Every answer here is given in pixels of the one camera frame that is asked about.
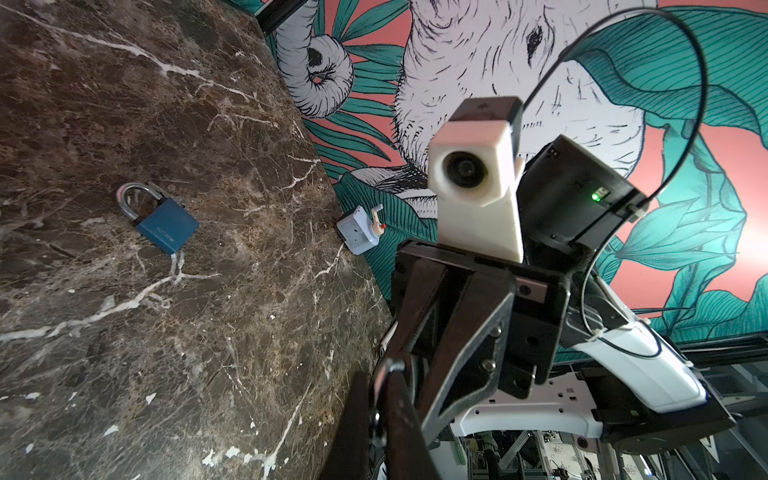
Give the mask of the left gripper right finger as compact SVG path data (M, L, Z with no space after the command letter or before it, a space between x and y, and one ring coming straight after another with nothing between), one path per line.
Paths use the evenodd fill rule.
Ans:
M389 480L439 479L401 372L390 373L382 395Z

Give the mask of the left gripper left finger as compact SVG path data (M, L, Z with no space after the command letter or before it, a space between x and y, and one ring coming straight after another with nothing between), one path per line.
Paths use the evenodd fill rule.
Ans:
M352 376L346 403L320 480L361 480L369 474L370 451L369 378L364 372Z

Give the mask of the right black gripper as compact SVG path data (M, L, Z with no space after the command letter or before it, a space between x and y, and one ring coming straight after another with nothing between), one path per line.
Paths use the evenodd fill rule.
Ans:
M397 328L426 441L496 390L527 398L549 376L569 300L562 274L420 240L398 247Z

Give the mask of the blue padlock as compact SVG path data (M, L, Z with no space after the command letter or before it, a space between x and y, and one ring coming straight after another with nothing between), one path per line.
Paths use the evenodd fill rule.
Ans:
M148 216L141 218L129 205L127 195L133 190L147 193L156 202ZM168 255L179 253L199 228L199 222L184 207L149 185L125 183L117 189L115 198L120 210L134 224L135 229Z

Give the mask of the dark padlock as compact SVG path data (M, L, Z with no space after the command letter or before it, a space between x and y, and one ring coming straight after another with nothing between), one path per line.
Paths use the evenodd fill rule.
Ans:
M377 363L369 387L369 430L371 434L374 434L381 424L383 396L388 377L392 373L404 372L405 370L406 364L402 358L384 357Z

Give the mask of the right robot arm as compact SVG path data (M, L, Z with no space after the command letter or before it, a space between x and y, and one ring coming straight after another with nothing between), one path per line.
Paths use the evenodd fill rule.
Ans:
M518 199L521 261L398 247L386 355L422 438L560 430L638 455L731 428L685 358L591 267L611 230L646 211L645 195L559 136L525 169Z

